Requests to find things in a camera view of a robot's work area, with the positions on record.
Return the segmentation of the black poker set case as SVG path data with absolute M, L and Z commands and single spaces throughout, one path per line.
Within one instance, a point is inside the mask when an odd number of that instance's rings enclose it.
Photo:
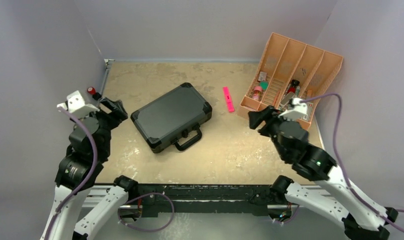
M 201 125 L 211 117 L 211 104 L 189 82 L 180 84 L 130 115 L 155 154 L 171 145 L 185 151 L 202 138 Z

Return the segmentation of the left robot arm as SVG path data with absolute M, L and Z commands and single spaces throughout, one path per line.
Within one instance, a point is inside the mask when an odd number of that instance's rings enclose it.
M 41 236 L 43 240 L 73 238 L 84 200 L 110 155 L 111 131 L 128 117 L 121 100 L 101 97 L 97 102 L 110 112 L 83 100 L 76 111 L 71 111 L 66 102 L 57 106 L 75 125 L 55 177 L 55 197 Z

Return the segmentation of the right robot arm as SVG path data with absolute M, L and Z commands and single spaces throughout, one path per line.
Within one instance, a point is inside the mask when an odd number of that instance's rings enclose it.
M 390 233 L 386 222 L 395 222 L 398 212 L 374 203 L 368 196 L 357 199 L 358 188 L 346 181 L 343 169 L 325 150 L 309 143 L 309 133 L 297 119 L 307 113 L 307 105 L 295 105 L 279 111 L 272 106 L 249 111 L 249 127 L 271 138 L 280 158 L 303 178 L 316 183 L 332 198 L 310 192 L 294 180 L 280 175 L 271 186 L 270 196 L 278 204 L 285 201 L 303 205 L 343 228 L 351 240 L 386 240 Z

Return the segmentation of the pink cup in organizer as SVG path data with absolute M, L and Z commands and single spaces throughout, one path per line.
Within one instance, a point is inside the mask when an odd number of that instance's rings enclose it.
M 253 88 L 251 98 L 256 101 L 260 101 L 260 99 L 262 97 L 262 92 L 263 92 L 263 88 L 261 86 L 259 86 L 259 85 L 255 86 Z

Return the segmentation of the red emergency stop button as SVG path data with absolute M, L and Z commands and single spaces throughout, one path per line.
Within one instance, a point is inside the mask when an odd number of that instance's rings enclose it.
M 99 101 L 102 98 L 102 95 L 95 90 L 93 87 L 87 88 L 88 94 L 92 97 L 92 99 Z

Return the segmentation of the red black item in organizer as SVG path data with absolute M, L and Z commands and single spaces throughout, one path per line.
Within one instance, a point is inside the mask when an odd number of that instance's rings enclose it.
M 288 93 L 295 93 L 299 84 L 300 84 L 300 81 L 298 81 L 296 79 L 292 79 L 290 81 L 290 84 L 288 85 L 286 91 L 284 92 L 284 94 L 286 95 Z

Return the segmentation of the pink highlighter marker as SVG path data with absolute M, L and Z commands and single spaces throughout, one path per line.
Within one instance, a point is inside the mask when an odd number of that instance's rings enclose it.
M 233 105 L 231 94 L 229 92 L 229 88 L 227 86 L 224 86 L 222 89 L 223 89 L 223 95 L 224 95 L 224 99 L 226 102 L 227 110 L 229 113 L 233 113 L 235 111 L 235 108 Z

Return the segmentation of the peach plastic desk organizer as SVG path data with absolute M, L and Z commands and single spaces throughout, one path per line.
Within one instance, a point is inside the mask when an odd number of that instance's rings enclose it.
M 264 48 L 255 76 L 244 95 L 238 115 L 273 106 L 291 109 L 291 98 L 310 99 L 325 94 L 343 64 L 343 56 L 272 33 Z M 284 94 L 291 80 L 300 81 L 295 93 Z M 263 88 L 260 101 L 251 98 L 253 88 Z

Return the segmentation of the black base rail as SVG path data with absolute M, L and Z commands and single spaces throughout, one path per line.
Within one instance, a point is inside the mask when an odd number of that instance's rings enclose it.
M 149 193 L 142 200 L 142 216 L 155 218 L 159 213 L 252 214 L 267 216 L 287 203 L 276 197 L 271 185 L 155 184 L 140 183 L 127 200 Z

